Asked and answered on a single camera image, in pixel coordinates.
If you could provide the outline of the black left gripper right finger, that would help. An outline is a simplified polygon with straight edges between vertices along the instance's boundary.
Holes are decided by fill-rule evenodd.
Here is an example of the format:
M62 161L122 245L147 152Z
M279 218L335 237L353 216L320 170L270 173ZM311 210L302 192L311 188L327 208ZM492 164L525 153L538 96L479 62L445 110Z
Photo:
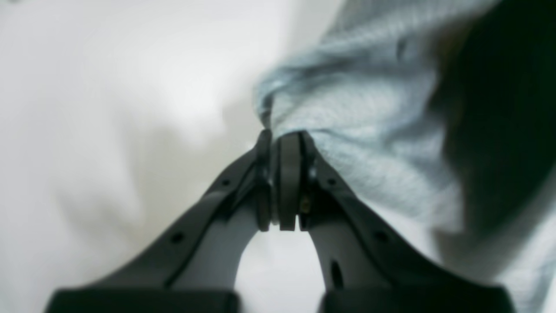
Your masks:
M306 132L275 141L275 223L312 239L326 292L321 313L513 313L500 286L435 264L367 207Z

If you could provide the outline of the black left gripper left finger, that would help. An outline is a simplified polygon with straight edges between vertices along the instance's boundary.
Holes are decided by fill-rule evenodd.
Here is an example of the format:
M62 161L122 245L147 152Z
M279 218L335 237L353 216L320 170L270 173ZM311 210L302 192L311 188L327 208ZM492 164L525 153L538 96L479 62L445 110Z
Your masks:
M58 290L48 313L237 313L242 253L272 221L272 134L228 166L201 199L136 258L78 289Z

